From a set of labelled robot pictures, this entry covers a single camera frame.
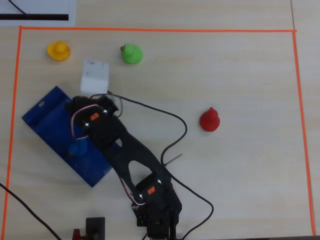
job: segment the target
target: red rubber duck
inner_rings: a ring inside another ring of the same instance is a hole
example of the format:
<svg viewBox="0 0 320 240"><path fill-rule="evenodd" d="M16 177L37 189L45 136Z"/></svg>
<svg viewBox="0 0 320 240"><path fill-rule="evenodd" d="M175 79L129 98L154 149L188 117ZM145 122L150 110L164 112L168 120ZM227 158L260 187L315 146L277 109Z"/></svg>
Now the red rubber duck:
<svg viewBox="0 0 320 240"><path fill-rule="evenodd" d="M220 118L218 112L210 107L208 111L204 112L200 117L200 126L207 132L215 131L220 125Z"/></svg>

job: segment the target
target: orange boundary line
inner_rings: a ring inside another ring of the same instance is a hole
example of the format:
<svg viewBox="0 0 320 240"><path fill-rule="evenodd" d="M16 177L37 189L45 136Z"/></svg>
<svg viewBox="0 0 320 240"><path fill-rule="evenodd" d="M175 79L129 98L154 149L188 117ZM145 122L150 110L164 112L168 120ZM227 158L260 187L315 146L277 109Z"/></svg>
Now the orange boundary line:
<svg viewBox="0 0 320 240"><path fill-rule="evenodd" d="M86 30L86 31L126 31L126 32L173 32L173 33L292 33L293 51L294 51L294 62L296 71L296 81L299 96L302 135L303 135L303 146L305 156L305 167L308 187L308 199L309 199L309 212L312 235L316 235L315 221L314 221L314 210L313 210L313 198L310 178L310 167L308 157L308 146L307 146L307 134L304 117L303 100L301 93L301 82L300 72L298 63L297 53L297 42L296 42L296 29L147 29L147 28L116 28L116 27L33 27L33 26L19 26L19 35L16 51L15 60L15 72L14 72L14 84L13 84L13 97L12 97L12 110L11 110L11 127L10 127L10 140L9 140L9 152L8 152L8 166L6 175L6 187L9 188L10 184L10 172L11 172L11 160L12 160L12 149L14 139L14 128L15 128L15 111L16 111L16 97L17 97L17 86L18 86L18 71L19 71L19 59L21 49L21 38L22 30ZM4 195L4 206L3 206L3 219L2 219L2 231L1 240L5 240L6 220L7 220L7 209L8 209L8 192Z"/></svg>
<svg viewBox="0 0 320 240"><path fill-rule="evenodd" d="M19 70L19 58L20 58L20 48L21 48L21 36L22 36L22 27L20 26L19 27L19 35L18 35L18 46L17 46L17 49L16 49L16 58L15 58L15 72L14 72L12 110L11 110L11 127L10 127L10 140L9 140L9 153L8 153L8 167L7 167L7 170L6 170L6 183L5 183L5 186L7 188L9 188L9 183L10 183L12 146L13 146L13 141L14 141L15 111L16 111L16 96L17 96L17 84L18 84L18 70ZM8 209L8 192L5 191L5 194L4 194L4 206L3 206L3 218L2 218L1 240L5 240L7 209Z"/></svg>
<svg viewBox="0 0 320 240"><path fill-rule="evenodd" d="M306 181L307 181L307 185L308 185L310 222L311 222L312 235L315 236L316 235L316 227L315 227L315 219L314 219L314 207L313 207L311 178L310 178L307 134L306 134L306 124L305 124L305 115L304 115L304 105L302 102L300 72L299 72L299 62L298 62L298 52L297 52L297 41L296 41L296 33L295 32L292 32L292 41L293 41L293 51L294 51L296 82L297 82L297 86L298 86L298 95L299 95L299 105L300 105L300 115L301 115L301 125L302 125L302 135L303 135L303 145L304 145L304 157L305 157L305 169L306 169Z"/></svg>
<svg viewBox="0 0 320 240"><path fill-rule="evenodd" d="M153 29L118 27L46 27L23 26L24 30L86 30L86 31L126 31L126 32L173 32L173 33L293 33L295 29Z"/></svg>

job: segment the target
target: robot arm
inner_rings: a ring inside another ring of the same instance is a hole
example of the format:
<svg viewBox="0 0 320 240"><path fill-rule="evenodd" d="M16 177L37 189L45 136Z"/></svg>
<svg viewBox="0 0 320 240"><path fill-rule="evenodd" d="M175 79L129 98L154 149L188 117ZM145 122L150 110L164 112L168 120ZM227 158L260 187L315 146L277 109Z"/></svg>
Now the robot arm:
<svg viewBox="0 0 320 240"><path fill-rule="evenodd" d="M127 184L138 203L132 204L138 227L147 227L152 239L176 239L176 225L182 204L173 189L171 177L154 154L134 138L114 115L118 110L107 96L91 99L76 96L65 108L74 116L74 122L88 134L93 144L104 154L116 173ZM115 144L120 140L122 145ZM137 161L151 170L151 174L134 185L129 163Z"/></svg>

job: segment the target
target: blue plastic board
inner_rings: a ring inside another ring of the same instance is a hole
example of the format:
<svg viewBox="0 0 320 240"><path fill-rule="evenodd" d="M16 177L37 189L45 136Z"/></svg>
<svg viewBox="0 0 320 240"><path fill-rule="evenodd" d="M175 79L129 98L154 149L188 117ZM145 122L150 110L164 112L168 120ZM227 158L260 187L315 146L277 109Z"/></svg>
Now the blue plastic board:
<svg viewBox="0 0 320 240"><path fill-rule="evenodd" d="M83 180L94 187L111 169L98 148L87 138L88 151L80 157L69 157L68 147L74 142L70 130L69 112L65 103L71 99L57 86L34 105L22 119L49 145ZM83 136L79 127L74 134Z"/></svg>

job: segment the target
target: white cable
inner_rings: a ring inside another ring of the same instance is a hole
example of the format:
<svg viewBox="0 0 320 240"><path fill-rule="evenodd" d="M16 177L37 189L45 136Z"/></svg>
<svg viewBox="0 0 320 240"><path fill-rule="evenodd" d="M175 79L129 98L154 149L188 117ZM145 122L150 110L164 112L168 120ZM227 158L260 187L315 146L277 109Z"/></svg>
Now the white cable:
<svg viewBox="0 0 320 240"><path fill-rule="evenodd" d="M129 198L134 204L136 204L136 205L138 205L138 206L142 206L142 205L145 205L145 204L146 204L145 202L144 202L144 203L137 203L136 200L135 200L133 197L130 196L130 194L129 194L127 188L126 188L125 182L124 182L124 180L123 180L121 177L120 177L120 181L121 181L121 183L122 183L122 186L123 186L123 188L124 188L124 191L125 191L126 195L128 196L128 198Z"/></svg>
<svg viewBox="0 0 320 240"><path fill-rule="evenodd" d="M84 110L84 109L88 109L88 108L91 108L91 107L99 107L99 105L97 104L91 104L91 105L88 105L88 106L84 106L83 108L80 108L78 111L76 111L72 117L71 117L71 120L70 120L70 128L71 128L71 135L74 139L85 139L88 137L88 135L85 135L85 136L82 136L82 137L75 137L75 132L74 132L74 119L75 119L75 116L77 115L77 113L79 113L80 111Z"/></svg>

